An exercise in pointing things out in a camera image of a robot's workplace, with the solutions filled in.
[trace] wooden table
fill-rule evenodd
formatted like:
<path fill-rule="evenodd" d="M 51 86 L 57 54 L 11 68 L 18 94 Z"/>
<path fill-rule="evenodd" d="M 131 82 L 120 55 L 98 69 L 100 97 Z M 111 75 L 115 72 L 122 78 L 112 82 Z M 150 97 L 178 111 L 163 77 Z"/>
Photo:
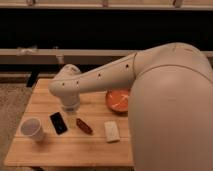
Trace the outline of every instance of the wooden table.
<path fill-rule="evenodd" d="M 21 123 L 30 117 L 41 119 L 46 137 L 35 143 L 20 133 L 20 125 L 5 159 L 6 166 L 133 166 L 128 118 L 118 116 L 105 105 L 105 92 L 81 94 L 78 117 L 94 131 L 87 135 L 79 128 L 60 136 L 55 133 L 49 116 L 60 112 L 59 99 L 48 91 L 50 79 L 40 79 L 32 93 Z M 106 143 L 104 122 L 116 121 L 121 141 Z"/>

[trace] sausage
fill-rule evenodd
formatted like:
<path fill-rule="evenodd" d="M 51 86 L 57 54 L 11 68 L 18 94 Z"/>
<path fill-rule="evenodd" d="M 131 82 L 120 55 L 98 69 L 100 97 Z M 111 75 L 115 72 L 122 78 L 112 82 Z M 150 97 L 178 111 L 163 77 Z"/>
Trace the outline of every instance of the sausage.
<path fill-rule="evenodd" d="M 76 125 L 86 134 L 90 134 L 90 135 L 93 134 L 93 130 L 80 118 L 76 119 Z"/>

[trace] phone screen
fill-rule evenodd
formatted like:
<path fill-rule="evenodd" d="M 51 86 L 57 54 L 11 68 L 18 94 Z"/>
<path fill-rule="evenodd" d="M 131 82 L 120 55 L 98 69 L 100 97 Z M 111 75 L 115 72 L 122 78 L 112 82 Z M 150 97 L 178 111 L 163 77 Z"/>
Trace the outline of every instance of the phone screen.
<path fill-rule="evenodd" d="M 67 131 L 67 126 L 59 112 L 50 115 L 50 119 L 57 134 L 62 134 Z"/>

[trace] orange bowl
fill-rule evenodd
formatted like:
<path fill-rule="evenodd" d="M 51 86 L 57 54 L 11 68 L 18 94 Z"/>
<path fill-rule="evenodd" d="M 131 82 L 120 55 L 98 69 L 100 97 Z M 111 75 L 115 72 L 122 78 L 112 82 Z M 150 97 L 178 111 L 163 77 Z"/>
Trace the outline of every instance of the orange bowl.
<path fill-rule="evenodd" d="M 130 90 L 109 90 L 106 93 L 106 105 L 109 109 L 117 113 L 126 113 L 128 111 Z"/>

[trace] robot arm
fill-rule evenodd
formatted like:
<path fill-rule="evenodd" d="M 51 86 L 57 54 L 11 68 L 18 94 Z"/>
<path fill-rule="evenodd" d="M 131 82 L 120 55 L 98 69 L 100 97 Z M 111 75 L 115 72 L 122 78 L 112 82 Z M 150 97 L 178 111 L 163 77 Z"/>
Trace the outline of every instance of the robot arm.
<path fill-rule="evenodd" d="M 131 88 L 137 75 L 161 51 L 171 51 L 176 44 L 168 44 L 130 54 L 120 60 L 81 74 L 71 64 L 66 65 L 52 80 L 49 90 L 59 97 L 65 110 L 76 110 L 79 93 Z"/>
<path fill-rule="evenodd" d="M 65 66 L 50 92 L 66 110 L 79 93 L 131 88 L 129 127 L 135 171 L 213 170 L 213 73 L 195 47 L 171 43 L 87 73 Z"/>

